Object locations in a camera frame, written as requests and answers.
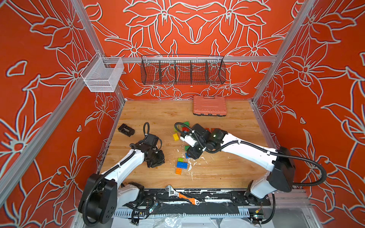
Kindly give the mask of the orange lego brick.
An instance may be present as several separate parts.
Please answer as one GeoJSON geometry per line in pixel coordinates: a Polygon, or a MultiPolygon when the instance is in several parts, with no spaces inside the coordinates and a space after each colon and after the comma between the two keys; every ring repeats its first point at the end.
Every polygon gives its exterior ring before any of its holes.
{"type": "Polygon", "coordinates": [[[175,173],[177,175],[181,175],[182,174],[182,169],[181,168],[176,168],[175,173]]]}

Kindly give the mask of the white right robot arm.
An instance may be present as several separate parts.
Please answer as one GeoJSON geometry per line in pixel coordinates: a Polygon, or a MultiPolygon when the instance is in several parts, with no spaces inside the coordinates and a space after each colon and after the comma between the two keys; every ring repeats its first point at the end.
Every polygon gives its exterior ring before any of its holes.
{"type": "Polygon", "coordinates": [[[286,148],[276,151],[237,138],[221,129],[209,132],[199,124],[180,133],[180,139],[190,145],[187,152],[190,158],[198,159],[203,152],[225,152],[264,168],[265,175],[250,182],[245,193],[247,198],[259,200],[275,191],[291,192],[293,189],[296,168],[286,148]]]}

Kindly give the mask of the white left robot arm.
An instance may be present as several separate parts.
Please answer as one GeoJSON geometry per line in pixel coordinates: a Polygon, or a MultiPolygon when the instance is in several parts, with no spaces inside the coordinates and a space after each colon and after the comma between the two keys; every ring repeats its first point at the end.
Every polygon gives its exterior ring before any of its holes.
{"type": "Polygon", "coordinates": [[[131,144],[126,156],[111,169],[88,178],[78,207],[85,225],[106,224],[116,209],[142,200],[144,186],[131,182],[123,187],[122,183],[144,162],[148,168],[164,164],[163,151],[142,142],[131,144]]]}

